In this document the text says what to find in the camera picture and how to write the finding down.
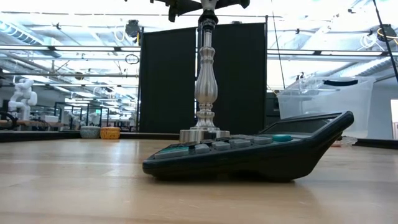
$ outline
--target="wooden table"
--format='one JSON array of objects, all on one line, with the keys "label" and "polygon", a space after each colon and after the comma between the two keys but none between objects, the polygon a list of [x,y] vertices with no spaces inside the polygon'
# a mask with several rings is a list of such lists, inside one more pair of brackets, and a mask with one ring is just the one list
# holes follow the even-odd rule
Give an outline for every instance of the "wooden table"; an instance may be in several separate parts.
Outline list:
[{"label": "wooden table", "polygon": [[2,143],[0,223],[398,223],[398,151],[332,148],[287,184],[145,175],[142,160],[172,143]]}]

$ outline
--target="bowl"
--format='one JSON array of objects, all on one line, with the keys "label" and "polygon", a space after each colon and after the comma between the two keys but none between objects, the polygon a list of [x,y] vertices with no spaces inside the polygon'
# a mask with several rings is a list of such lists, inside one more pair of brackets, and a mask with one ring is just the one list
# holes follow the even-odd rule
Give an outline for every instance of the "bowl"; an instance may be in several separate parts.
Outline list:
[{"label": "bowl", "polygon": [[101,139],[119,139],[120,128],[105,127],[101,128]]},{"label": "bowl", "polygon": [[82,126],[80,128],[80,136],[83,139],[98,139],[100,132],[101,128],[96,126]]}]

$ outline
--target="plastic storage bin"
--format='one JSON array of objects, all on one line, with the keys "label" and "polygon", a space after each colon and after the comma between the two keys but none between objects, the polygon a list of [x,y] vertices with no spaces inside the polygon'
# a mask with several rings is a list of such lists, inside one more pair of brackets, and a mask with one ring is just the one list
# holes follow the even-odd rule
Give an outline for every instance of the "plastic storage bin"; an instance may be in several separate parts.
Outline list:
[{"label": "plastic storage bin", "polygon": [[354,123],[344,136],[366,138],[373,77],[313,77],[296,81],[281,91],[280,118],[309,113],[351,111]]}]

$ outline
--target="silver candlestick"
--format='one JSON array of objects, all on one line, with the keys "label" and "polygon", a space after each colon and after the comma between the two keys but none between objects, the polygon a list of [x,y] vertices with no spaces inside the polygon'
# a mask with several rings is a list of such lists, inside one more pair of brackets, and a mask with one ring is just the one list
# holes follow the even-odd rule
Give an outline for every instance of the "silver candlestick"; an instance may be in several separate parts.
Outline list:
[{"label": "silver candlestick", "polygon": [[[216,22],[207,19],[202,22],[203,26],[213,27]],[[206,133],[213,134],[213,137],[228,137],[229,131],[221,131],[213,123],[215,113],[211,111],[213,103],[217,100],[218,87],[213,71],[213,58],[216,50],[211,47],[211,32],[213,29],[205,29],[203,47],[200,49],[200,73],[195,86],[195,98],[199,102],[197,111],[197,124],[189,130],[180,131],[180,142],[200,142],[205,138]]]}]

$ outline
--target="black partition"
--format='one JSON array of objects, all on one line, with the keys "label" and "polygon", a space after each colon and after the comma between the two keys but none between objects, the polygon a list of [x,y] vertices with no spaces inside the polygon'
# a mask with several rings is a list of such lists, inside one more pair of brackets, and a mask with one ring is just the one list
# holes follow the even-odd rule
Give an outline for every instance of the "black partition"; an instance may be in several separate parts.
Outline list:
[{"label": "black partition", "polygon": [[196,28],[145,33],[141,47],[139,131],[194,126]]},{"label": "black partition", "polygon": [[213,33],[218,84],[214,123],[231,134],[256,134],[264,128],[265,44],[263,23],[218,25]]}]

